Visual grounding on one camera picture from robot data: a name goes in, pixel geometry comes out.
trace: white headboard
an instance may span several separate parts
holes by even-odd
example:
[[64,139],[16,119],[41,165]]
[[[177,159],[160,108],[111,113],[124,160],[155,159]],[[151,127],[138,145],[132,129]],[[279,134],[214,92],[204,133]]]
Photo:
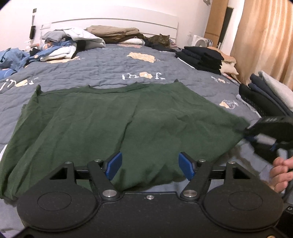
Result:
[[169,14],[127,7],[127,6],[103,6],[81,9],[76,6],[73,10],[57,7],[51,11],[48,9],[38,9],[36,12],[35,24],[37,26],[34,43],[40,42],[41,34],[58,28],[79,27],[85,29],[91,25],[104,25],[116,27],[136,27],[145,36],[170,35],[175,41],[178,17]]

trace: folded clothes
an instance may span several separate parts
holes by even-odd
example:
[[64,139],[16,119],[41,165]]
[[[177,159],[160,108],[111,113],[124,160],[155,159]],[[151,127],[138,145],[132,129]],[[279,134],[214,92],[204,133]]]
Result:
[[13,69],[18,72],[25,64],[30,54],[18,48],[0,51],[0,69]]
[[222,61],[221,60],[217,60],[217,59],[211,59],[210,57],[207,57],[207,56],[200,56],[198,54],[195,54],[193,52],[191,52],[190,50],[187,50],[187,49],[182,49],[182,52],[192,58],[195,58],[197,60],[201,60],[202,62],[206,63],[206,64],[213,64],[213,65],[219,65],[219,68],[217,69],[220,69],[220,65],[222,65]]
[[256,93],[259,93],[259,94],[261,94],[261,95],[263,95],[263,96],[265,96],[268,100],[270,100],[273,104],[275,104],[278,108],[279,108],[279,110],[284,114],[284,115],[288,115],[283,109],[282,109],[282,107],[272,98],[272,97],[270,97],[265,91],[263,91],[262,89],[260,89],[259,87],[257,87],[255,84],[253,84],[253,83],[250,83],[250,84],[248,84],[248,87],[252,90],[252,91],[254,91],[254,92],[256,92]]
[[261,117],[261,115],[258,113],[258,111],[251,104],[244,101],[239,94],[236,95],[236,99],[238,101],[242,102],[244,105],[246,105],[252,112],[256,113],[259,117]]
[[36,55],[38,52],[40,52],[41,50],[36,49],[36,48],[32,48],[32,50],[30,50],[30,56],[34,56]]
[[137,28],[119,28],[114,26],[106,25],[92,25],[86,28],[86,31],[94,34],[95,36],[125,36],[125,35],[135,35],[139,33]]
[[119,42],[119,44],[125,44],[125,45],[144,45],[143,39],[139,38],[131,38],[122,42]]
[[215,60],[224,60],[223,56],[216,50],[198,46],[185,46],[184,48],[200,56],[206,56]]
[[49,42],[43,45],[43,50],[51,48],[52,46],[70,46],[75,42],[76,41],[73,41],[73,40],[67,40],[67,41],[61,41],[61,42]]
[[134,35],[118,35],[118,36],[103,36],[103,40],[106,44],[117,44],[132,38],[138,38],[138,39],[145,39],[144,35],[141,33],[134,34]]
[[86,31],[103,38],[106,44],[117,44],[134,37],[144,39],[144,35],[137,28],[119,28],[106,25],[92,25]]
[[223,60],[224,62],[226,62],[226,63],[234,63],[234,64],[237,63],[236,59],[234,57],[224,54],[221,50],[217,49],[216,47],[209,46],[208,48],[211,49],[211,50],[215,50],[215,51],[219,52],[222,55],[222,57],[224,58],[224,60]]
[[280,100],[274,92],[270,89],[270,87],[262,80],[259,76],[252,74],[250,76],[250,80],[253,84],[263,90],[269,97],[271,97],[284,111],[287,115],[293,116],[293,112]]
[[259,76],[271,88],[275,95],[293,112],[293,92],[285,84],[272,78],[264,71],[258,72]]
[[7,78],[14,73],[16,73],[16,71],[13,69],[0,69],[0,80]]
[[245,97],[243,94],[242,94],[242,96],[240,94],[238,94],[238,95],[240,96],[240,98],[244,102],[246,102],[248,105],[250,105],[252,108],[254,108],[258,112],[260,117],[266,117],[267,116],[267,113],[262,108],[260,108],[258,105],[256,105],[253,101],[251,101],[250,99]]
[[214,74],[221,75],[221,72],[220,72],[219,69],[208,68],[200,60],[192,58],[192,57],[184,54],[183,52],[176,52],[176,57],[179,57],[184,62],[188,63],[189,65],[191,65],[193,67],[195,67],[197,70],[207,71],[207,72],[211,72],[211,73],[214,73]]
[[86,40],[86,47],[85,49],[93,49],[93,48],[103,48],[106,46],[105,41],[91,34],[88,31],[85,31],[78,27],[71,27],[71,28],[64,28],[64,29],[56,29],[56,30],[63,30],[66,36],[71,37],[72,40]]
[[252,101],[255,105],[252,105],[261,116],[261,111],[258,110],[258,108],[261,108],[265,112],[266,116],[285,116],[285,114],[279,109],[278,106],[276,106],[274,103],[272,103],[269,99],[267,99],[265,96],[261,95],[260,93],[256,93],[254,91],[251,91],[248,86],[245,84],[241,84],[239,86],[239,94],[241,98],[245,101],[245,98]]
[[41,57],[46,57],[47,55],[51,54],[53,51],[62,48],[62,46],[52,46],[48,49],[39,51],[36,55],[30,56],[28,58],[29,62],[40,61]]
[[60,42],[63,39],[65,40],[65,38],[66,33],[62,30],[49,31],[42,36],[42,39],[45,40],[45,43],[48,43],[50,41]]
[[56,59],[71,59],[73,54],[76,51],[76,43],[73,43],[70,46],[62,47],[57,50],[54,50],[51,54],[47,55],[46,57],[41,57],[40,61],[47,61],[47,60],[56,60]]

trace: blue clothing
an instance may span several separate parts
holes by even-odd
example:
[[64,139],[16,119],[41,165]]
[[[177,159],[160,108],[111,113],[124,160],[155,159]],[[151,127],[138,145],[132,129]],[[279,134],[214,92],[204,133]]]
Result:
[[76,41],[68,40],[68,41],[60,41],[60,42],[51,42],[52,45],[55,46],[70,46]]
[[16,71],[13,69],[0,69],[0,80],[7,78],[14,73],[16,73]]
[[259,93],[259,94],[261,94],[261,95],[263,95],[263,96],[265,96],[267,99],[269,99],[272,103],[274,103],[279,109],[280,109],[280,111],[282,112],[282,113],[284,113],[284,115],[288,115],[282,108],[281,108],[281,106],[272,98],[272,97],[270,97],[265,91],[263,91],[262,89],[260,89],[259,87],[257,87],[255,84],[253,84],[253,83],[250,83],[250,84],[248,84],[248,87],[252,90],[252,91],[254,91],[254,92],[256,92],[256,93]]
[[30,56],[28,58],[29,62],[34,62],[34,61],[40,61],[40,58],[41,57],[45,57],[49,54],[51,54],[53,51],[59,49],[59,48],[62,48],[62,46],[52,46],[48,49],[45,49],[45,50],[41,50],[39,51],[37,54],[35,54],[34,56]]
[[257,87],[262,89],[264,92],[266,92],[272,99],[276,101],[280,105],[280,107],[286,112],[287,115],[293,116],[293,112],[290,111],[290,109],[282,102],[281,99],[279,99],[274,92],[270,89],[270,87],[265,83],[262,78],[259,76],[256,76],[255,74],[252,74],[250,76],[250,80],[253,84],[255,84]]
[[30,54],[18,48],[7,49],[0,52],[0,69],[13,69],[18,72],[26,64]]

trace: blue gripper pad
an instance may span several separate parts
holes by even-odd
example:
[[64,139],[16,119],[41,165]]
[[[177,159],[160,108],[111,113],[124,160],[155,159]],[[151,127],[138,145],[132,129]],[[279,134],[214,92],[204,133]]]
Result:
[[182,153],[179,154],[178,163],[184,176],[190,181],[195,175],[192,163]]
[[106,177],[109,180],[112,180],[115,177],[118,170],[120,169],[121,165],[122,165],[122,153],[119,152],[113,159],[111,159],[110,162],[108,162],[107,169],[105,172]]

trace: green t-shirt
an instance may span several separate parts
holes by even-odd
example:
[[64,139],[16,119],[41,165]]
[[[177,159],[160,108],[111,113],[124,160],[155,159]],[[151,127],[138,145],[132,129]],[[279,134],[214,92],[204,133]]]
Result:
[[180,82],[49,92],[38,85],[0,163],[0,198],[17,199],[66,161],[83,166],[117,151],[118,190],[169,183],[183,176],[181,151],[215,161],[247,126]]

